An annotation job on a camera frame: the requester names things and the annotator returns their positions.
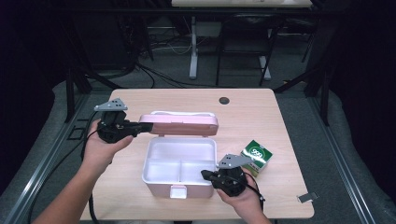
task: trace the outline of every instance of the gray carpet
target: gray carpet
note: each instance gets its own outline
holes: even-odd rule
[[[189,79],[190,51],[186,54],[175,54],[171,49],[154,50],[154,61],[140,58],[140,62],[157,71],[161,71],[173,80],[190,83],[183,85],[188,88],[215,88],[216,56],[214,54],[214,40],[207,39],[199,48],[200,58],[198,66],[198,78]],[[265,82],[263,88],[276,88],[283,84],[283,80],[291,79],[304,71],[304,63],[301,63],[305,42],[298,37],[280,37],[277,41],[274,57],[270,64],[273,76],[271,81]],[[163,77],[153,76],[154,88],[176,88],[175,81],[165,82]],[[111,79],[115,83],[126,88],[150,88],[152,79],[141,70],[134,70],[130,75]],[[259,77],[231,76],[221,77],[220,85],[237,88],[259,88]],[[89,96],[82,96],[76,92],[77,98],[83,102],[81,111],[78,111],[74,122],[70,124],[75,128],[84,127],[85,121],[92,112],[94,105],[108,100],[110,90],[101,83],[91,80],[94,87]],[[288,129],[290,140],[293,144],[298,162],[300,163],[304,180],[308,191],[314,191],[319,198],[313,202],[315,215],[309,219],[279,220],[278,223],[362,223],[347,188],[334,163],[331,146],[325,132],[318,120],[318,113],[312,101],[304,97],[304,83],[277,94],[279,107]],[[0,198],[0,223],[5,223],[12,209],[18,203],[36,167],[52,149],[58,133],[64,126],[66,118],[65,85],[61,83],[54,88],[56,101],[49,119],[37,138],[30,154],[15,178]],[[367,202],[367,206],[375,218],[376,223],[394,223],[396,221],[394,204],[389,201],[375,184],[370,172],[361,162],[353,145],[350,142],[350,133],[347,122],[338,98],[331,94],[329,104],[330,130],[337,139],[352,174],[356,177],[361,193]],[[78,132],[73,132],[71,137],[78,137]],[[77,140],[64,140],[60,145],[59,155],[54,159],[59,161],[73,146]],[[35,203],[33,217],[35,217],[57,195],[67,181],[77,170],[80,158],[80,147],[76,149],[62,165],[53,173],[49,181],[43,186]],[[22,213],[22,221],[26,223],[26,213]]]

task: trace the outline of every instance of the desk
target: desk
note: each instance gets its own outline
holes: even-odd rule
[[[297,195],[307,189],[274,93],[268,89],[162,89],[115,90],[128,105],[127,119],[139,120],[154,110],[213,112],[219,131],[212,138],[218,145],[218,161],[227,153],[239,154],[252,139],[274,153],[256,178],[266,199],[269,218],[309,218],[312,203],[299,203]],[[230,103],[222,105],[220,97]],[[239,218],[215,192],[209,199],[165,199],[153,197],[142,180],[149,140],[141,133],[120,151],[93,190],[95,214],[102,220],[196,220]],[[82,219],[91,219],[88,205]]]
[[[311,7],[310,0],[172,0],[172,7]],[[196,48],[196,20],[191,20],[191,63],[190,79],[196,79],[198,66],[198,49]],[[265,65],[265,57],[260,57],[260,64]],[[271,80],[269,69],[264,74],[265,80]]]

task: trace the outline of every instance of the pink box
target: pink box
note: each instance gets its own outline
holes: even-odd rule
[[[208,137],[217,134],[216,116],[154,111],[139,122],[154,123],[150,133],[159,135],[148,143],[142,174],[151,193],[165,198],[210,198],[214,189],[201,171],[216,170],[217,146]]]

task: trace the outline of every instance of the box latch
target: box latch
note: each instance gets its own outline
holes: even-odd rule
[[[170,197],[176,199],[186,199],[187,187],[184,185],[172,185]]]

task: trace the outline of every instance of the green box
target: green box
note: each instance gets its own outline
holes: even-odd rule
[[[243,165],[247,168],[253,176],[257,176],[259,172],[264,169],[267,162],[271,159],[273,154],[265,147],[252,140],[241,152],[242,156],[250,157],[254,160],[249,164]]]

